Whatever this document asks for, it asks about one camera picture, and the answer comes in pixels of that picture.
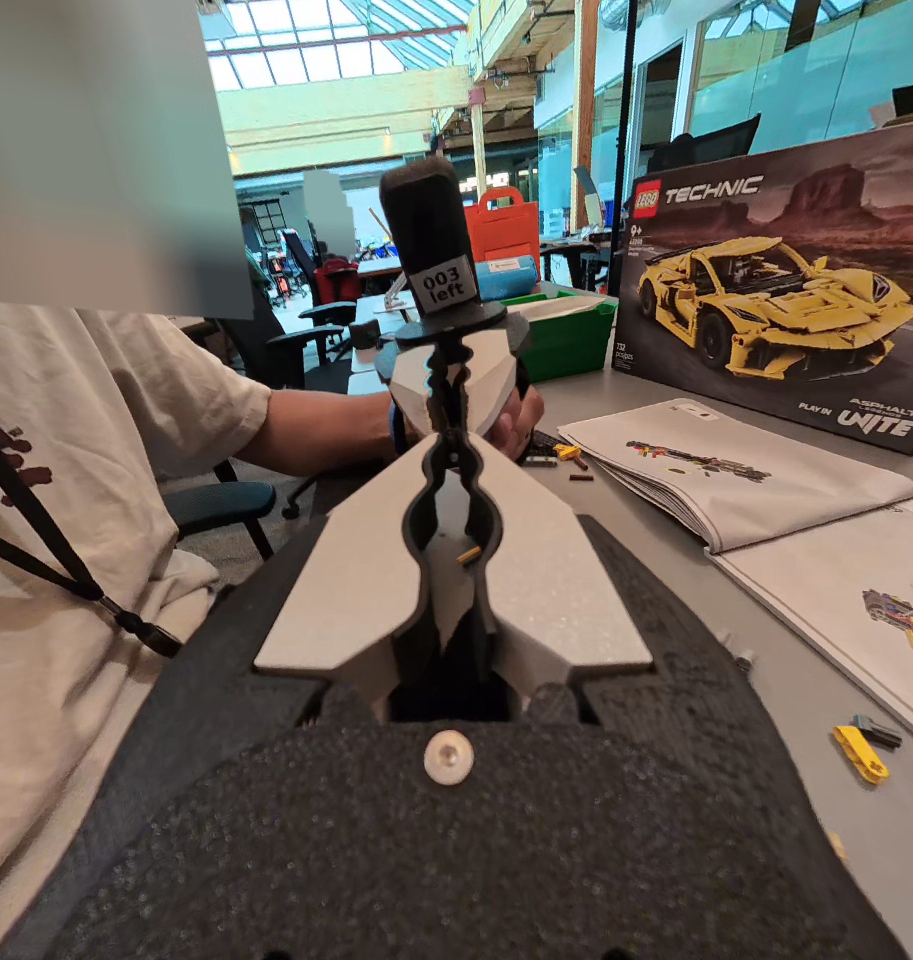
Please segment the yellow lego connector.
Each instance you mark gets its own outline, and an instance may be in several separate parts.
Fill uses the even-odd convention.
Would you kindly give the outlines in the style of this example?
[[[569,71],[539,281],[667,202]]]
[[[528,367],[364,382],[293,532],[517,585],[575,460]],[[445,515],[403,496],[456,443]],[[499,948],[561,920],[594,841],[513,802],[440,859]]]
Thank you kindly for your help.
[[[880,786],[890,778],[888,767],[857,726],[833,726],[832,735],[848,762],[868,784]]]

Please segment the wooden support column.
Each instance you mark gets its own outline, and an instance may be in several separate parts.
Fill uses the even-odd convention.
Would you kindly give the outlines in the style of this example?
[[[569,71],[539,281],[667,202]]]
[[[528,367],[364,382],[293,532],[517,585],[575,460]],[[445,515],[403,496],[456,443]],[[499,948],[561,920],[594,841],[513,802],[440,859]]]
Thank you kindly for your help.
[[[585,188],[578,176],[592,163],[596,54],[599,1],[574,4],[573,98],[570,157],[570,233],[579,234],[588,223]]]

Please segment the white crumpled paper sheet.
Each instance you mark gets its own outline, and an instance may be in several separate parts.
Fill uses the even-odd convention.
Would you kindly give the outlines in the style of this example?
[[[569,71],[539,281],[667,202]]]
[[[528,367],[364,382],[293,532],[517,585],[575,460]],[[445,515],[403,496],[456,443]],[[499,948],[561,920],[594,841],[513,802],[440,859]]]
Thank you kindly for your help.
[[[605,299],[589,294],[559,294],[555,297],[546,296],[535,299],[517,297],[505,300],[504,304],[508,312],[521,314],[531,324],[543,320],[594,311],[600,307],[607,308],[612,306],[612,304]]]

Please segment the dark grey lego elbow connector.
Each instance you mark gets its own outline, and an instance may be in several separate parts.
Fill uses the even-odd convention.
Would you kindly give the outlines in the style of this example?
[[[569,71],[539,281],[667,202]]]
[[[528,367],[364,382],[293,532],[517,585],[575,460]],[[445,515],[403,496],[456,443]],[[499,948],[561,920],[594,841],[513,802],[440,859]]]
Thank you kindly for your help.
[[[877,722],[869,715],[854,714],[851,725],[868,743],[885,750],[895,751],[903,744],[903,735],[898,730]]]

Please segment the black tripod pole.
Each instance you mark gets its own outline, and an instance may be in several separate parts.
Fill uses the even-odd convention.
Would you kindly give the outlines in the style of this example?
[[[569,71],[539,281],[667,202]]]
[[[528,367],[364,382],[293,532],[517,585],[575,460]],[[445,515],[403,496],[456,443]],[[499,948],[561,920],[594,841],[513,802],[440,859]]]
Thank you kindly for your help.
[[[628,161],[629,137],[631,132],[631,104],[634,86],[635,40],[639,17],[639,2],[627,1],[626,36],[621,73],[620,110],[618,123],[617,156],[615,167],[614,208],[610,234],[610,259],[607,274],[607,295],[616,298],[620,292],[622,261],[620,258],[620,228],[624,200],[624,187]]]

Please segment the light blue plastic roll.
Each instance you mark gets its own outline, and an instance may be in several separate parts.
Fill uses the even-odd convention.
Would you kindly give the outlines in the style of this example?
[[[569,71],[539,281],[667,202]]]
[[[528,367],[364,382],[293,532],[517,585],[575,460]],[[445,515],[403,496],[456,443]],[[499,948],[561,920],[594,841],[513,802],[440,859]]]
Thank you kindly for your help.
[[[529,254],[476,262],[474,269],[484,303],[527,296],[539,282],[537,262]]]

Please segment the red chair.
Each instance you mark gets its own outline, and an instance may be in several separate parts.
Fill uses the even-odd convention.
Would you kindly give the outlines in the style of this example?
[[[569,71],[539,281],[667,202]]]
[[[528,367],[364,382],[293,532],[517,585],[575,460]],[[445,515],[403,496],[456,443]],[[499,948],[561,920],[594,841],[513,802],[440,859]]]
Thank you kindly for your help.
[[[315,303],[323,306],[332,303],[354,303],[364,295],[364,285],[358,275],[359,264],[343,257],[326,259],[315,268],[317,295]]]

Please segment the black lego set box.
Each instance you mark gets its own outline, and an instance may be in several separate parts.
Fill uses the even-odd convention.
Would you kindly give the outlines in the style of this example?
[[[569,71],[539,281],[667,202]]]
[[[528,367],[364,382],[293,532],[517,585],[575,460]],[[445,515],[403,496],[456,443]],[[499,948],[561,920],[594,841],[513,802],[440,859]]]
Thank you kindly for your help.
[[[913,123],[647,170],[611,367],[913,453]]]

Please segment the person's white shirt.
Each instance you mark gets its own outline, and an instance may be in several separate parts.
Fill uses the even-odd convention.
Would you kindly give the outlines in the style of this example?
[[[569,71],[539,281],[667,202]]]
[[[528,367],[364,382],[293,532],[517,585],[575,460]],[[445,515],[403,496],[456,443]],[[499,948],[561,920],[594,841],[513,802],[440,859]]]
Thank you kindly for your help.
[[[2,450],[103,590],[180,641],[219,576],[175,548],[157,480],[237,454],[270,397],[168,318],[0,303]],[[105,611],[0,560],[0,942],[164,665]]]

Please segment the green plastic bin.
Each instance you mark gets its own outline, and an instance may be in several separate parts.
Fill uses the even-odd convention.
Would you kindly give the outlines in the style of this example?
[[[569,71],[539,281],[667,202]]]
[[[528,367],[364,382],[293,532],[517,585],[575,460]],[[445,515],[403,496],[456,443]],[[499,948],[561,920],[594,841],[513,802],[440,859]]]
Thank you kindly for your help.
[[[564,290],[519,298],[535,300],[559,295],[599,297],[611,306],[529,323],[529,347],[522,353],[522,363],[532,383],[601,371],[607,360],[618,302],[597,294]]]

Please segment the white lego instruction booklet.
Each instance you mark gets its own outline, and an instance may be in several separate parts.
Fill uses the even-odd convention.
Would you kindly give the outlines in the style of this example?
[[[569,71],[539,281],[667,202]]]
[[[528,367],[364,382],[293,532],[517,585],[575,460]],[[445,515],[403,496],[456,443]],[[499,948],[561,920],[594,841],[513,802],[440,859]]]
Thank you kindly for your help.
[[[688,399],[557,430],[913,732],[913,480]]]

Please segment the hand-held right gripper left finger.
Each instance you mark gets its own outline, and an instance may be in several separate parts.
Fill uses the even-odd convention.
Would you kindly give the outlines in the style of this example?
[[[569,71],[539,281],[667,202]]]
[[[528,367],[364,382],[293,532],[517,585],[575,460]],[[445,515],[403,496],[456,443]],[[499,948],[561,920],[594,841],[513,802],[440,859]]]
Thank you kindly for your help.
[[[342,683],[380,722],[439,650],[426,547],[446,452],[430,434],[327,515],[254,660],[260,675]]]

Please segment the person's left forearm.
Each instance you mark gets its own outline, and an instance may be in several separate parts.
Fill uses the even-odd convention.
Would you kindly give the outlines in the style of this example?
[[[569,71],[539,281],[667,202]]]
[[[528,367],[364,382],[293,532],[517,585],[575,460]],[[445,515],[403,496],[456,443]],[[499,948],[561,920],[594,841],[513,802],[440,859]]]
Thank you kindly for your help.
[[[388,392],[273,390],[262,425],[234,459],[302,477],[388,462],[395,455],[390,408]]]

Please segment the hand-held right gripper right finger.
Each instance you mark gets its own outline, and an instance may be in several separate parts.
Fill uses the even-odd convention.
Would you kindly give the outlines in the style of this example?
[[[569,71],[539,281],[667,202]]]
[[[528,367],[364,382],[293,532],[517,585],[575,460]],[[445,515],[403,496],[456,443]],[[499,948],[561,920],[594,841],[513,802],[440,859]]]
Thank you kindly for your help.
[[[473,602],[453,638],[473,680],[522,700],[543,687],[636,676],[654,655],[574,511],[478,434],[461,438]]]

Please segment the person's left hand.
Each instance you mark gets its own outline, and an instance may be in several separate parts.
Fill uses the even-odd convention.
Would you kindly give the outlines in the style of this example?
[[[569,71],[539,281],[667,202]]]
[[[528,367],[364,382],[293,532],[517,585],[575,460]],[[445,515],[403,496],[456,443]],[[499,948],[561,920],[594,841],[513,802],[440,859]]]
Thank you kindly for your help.
[[[487,441],[509,460],[518,461],[530,445],[544,411],[543,398],[534,386],[527,387],[524,394],[513,388],[487,434]]]

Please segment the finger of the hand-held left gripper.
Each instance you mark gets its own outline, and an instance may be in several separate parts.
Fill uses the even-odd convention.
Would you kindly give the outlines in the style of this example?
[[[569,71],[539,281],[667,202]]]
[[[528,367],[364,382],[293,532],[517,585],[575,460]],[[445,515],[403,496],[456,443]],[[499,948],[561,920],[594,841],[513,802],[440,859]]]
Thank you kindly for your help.
[[[446,430],[445,378],[440,351],[401,351],[395,358],[389,390],[419,437]]]
[[[463,340],[468,350],[461,384],[463,426],[484,436],[493,426],[515,387],[517,358],[509,340]]]

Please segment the orange red paper bag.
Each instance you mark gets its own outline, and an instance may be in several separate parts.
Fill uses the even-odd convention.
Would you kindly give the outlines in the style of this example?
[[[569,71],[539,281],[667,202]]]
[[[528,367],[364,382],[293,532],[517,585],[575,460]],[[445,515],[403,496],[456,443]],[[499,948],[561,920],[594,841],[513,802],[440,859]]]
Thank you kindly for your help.
[[[486,190],[478,202],[464,207],[476,263],[530,256],[536,279],[542,280],[539,210],[513,186]]]

